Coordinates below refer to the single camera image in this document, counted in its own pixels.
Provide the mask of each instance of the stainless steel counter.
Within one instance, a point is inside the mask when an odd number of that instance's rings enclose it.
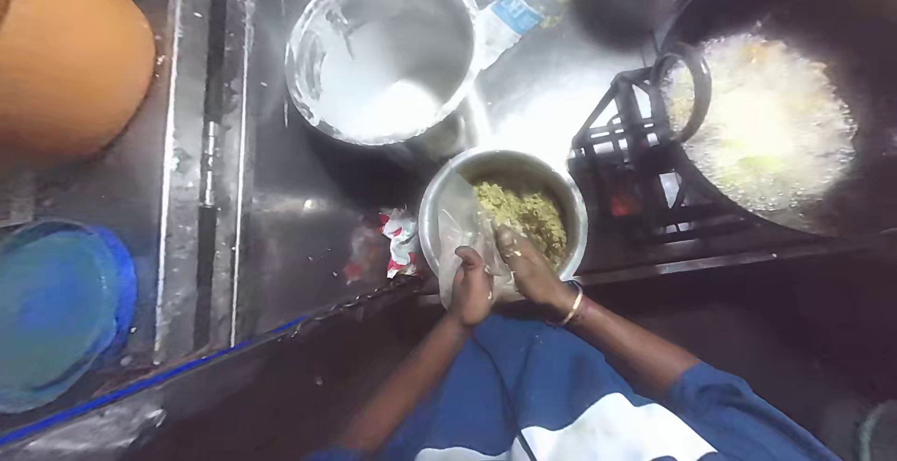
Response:
[[[108,227],[134,256],[138,304],[122,371],[151,368],[193,350],[185,320],[192,321],[196,289],[210,7],[209,0],[134,1],[156,38],[151,88],[105,151],[39,177],[35,210],[38,218]]]
[[[367,250],[370,273],[347,283],[353,239],[376,227],[380,208],[416,211],[439,167],[399,167],[382,150],[347,146],[304,123],[286,94],[283,62],[286,35],[309,1],[229,0],[222,151],[233,160],[224,163],[240,167],[224,198],[240,202],[222,211],[229,217],[219,229],[230,233],[221,242],[241,244],[218,259],[222,279],[230,266],[236,272],[232,289],[222,280],[214,290],[214,304],[236,307],[231,342],[385,284],[386,238]],[[643,66],[650,44],[594,31],[573,7],[583,0],[527,1],[544,22],[481,74],[461,111],[460,147],[495,142],[563,165],[613,76]]]

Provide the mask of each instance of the cable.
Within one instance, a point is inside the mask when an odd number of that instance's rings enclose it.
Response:
[[[485,346],[477,339],[476,336],[472,337],[474,344],[483,351],[486,356],[489,358],[489,361],[492,363],[492,367],[495,369],[495,375],[499,377],[499,386],[501,386],[501,394],[504,398],[505,404],[508,406],[508,412],[510,413],[509,426],[511,431],[516,432],[517,439],[520,440],[520,446],[523,448],[524,452],[526,452],[527,456],[529,456],[529,461],[538,461],[535,458],[535,454],[533,454],[532,448],[529,446],[529,442],[523,436],[523,430],[520,428],[520,422],[517,419],[517,413],[514,411],[514,402],[510,396],[510,391],[508,391],[508,386],[505,385],[504,377],[501,376],[501,370],[499,369],[499,364],[493,358],[492,353],[489,352]]]

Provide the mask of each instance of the green mixture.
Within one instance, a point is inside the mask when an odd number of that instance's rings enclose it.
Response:
[[[474,186],[484,210],[499,225],[526,235],[557,271],[567,258],[567,232],[557,205],[543,190],[512,190],[483,181]]]

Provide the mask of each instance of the hand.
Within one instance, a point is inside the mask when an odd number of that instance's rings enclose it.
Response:
[[[529,238],[501,225],[495,230],[495,241],[501,259],[514,272],[514,283],[520,294],[542,306],[559,311],[570,309],[570,288],[561,283],[551,265],[535,249]]]
[[[455,249],[461,266],[455,272],[448,314],[465,327],[479,325],[492,309],[492,277],[486,273],[483,258],[472,248]]]

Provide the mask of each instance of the red and white wrapper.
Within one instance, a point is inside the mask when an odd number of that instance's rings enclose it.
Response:
[[[387,277],[392,279],[399,273],[416,274],[420,261],[417,218],[406,209],[385,209],[380,212],[380,223],[380,231],[389,237]]]

